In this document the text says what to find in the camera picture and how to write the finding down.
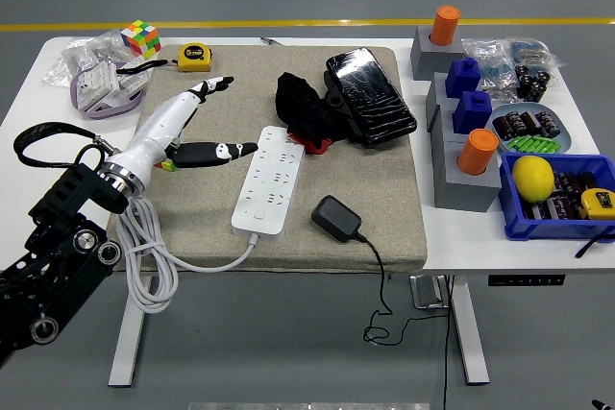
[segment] blue plastic bin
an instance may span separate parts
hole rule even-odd
[[[512,166],[515,161],[527,156],[521,153],[503,153],[500,166],[502,190],[500,204],[504,213],[504,232],[510,240],[530,239],[582,239],[615,232],[615,221],[603,220],[529,220],[521,210],[519,194],[512,178]],[[592,172],[599,187],[615,191],[615,167],[610,158],[590,155],[558,155],[546,154],[539,156],[547,160],[556,173]]]

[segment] tape measure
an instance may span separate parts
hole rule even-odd
[[[184,72],[209,72],[211,70],[211,50],[207,45],[190,42],[180,49],[177,65]]]
[[[590,220],[615,220],[615,193],[608,189],[594,187],[585,190],[581,196],[580,215]]]

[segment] plastic bag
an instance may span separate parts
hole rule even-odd
[[[479,64],[480,86],[484,90],[504,90],[517,85],[515,63],[505,40],[464,38],[461,43],[466,56]]]
[[[510,56],[516,64],[523,64],[531,76],[537,72],[548,72],[552,79],[554,70],[561,67],[561,62],[549,51],[547,45],[535,38],[509,37],[506,39]]]
[[[134,59],[135,54],[124,45],[119,30],[111,30],[98,37],[76,38],[62,50],[43,81],[55,86],[70,86],[74,76],[103,60],[130,62]]]

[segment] gray block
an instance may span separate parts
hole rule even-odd
[[[430,41],[432,26],[419,26],[414,34],[410,61],[415,81],[430,81],[434,72],[449,72],[451,63],[464,57],[461,37],[455,32],[450,45],[434,45]]]
[[[447,98],[446,96],[446,78],[448,74],[436,72],[431,79],[430,91],[425,100],[425,115],[427,119],[427,131],[431,132],[435,117],[440,111],[440,106],[451,107],[455,110],[459,100],[456,98]]]
[[[431,157],[435,157],[435,153],[445,141],[465,143],[468,139],[467,134],[453,132],[453,114],[455,113],[458,100],[446,98],[446,93],[444,92],[440,92],[439,96],[441,96],[437,99],[439,110],[433,116],[434,120],[430,132]]]
[[[442,141],[432,148],[433,197],[438,208],[487,211],[502,188],[494,154],[482,175],[467,175],[457,167],[465,143]]]

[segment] lemon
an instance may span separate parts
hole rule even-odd
[[[530,204],[547,200],[554,190],[554,170],[542,157],[519,158],[512,166],[512,178],[519,195]]]

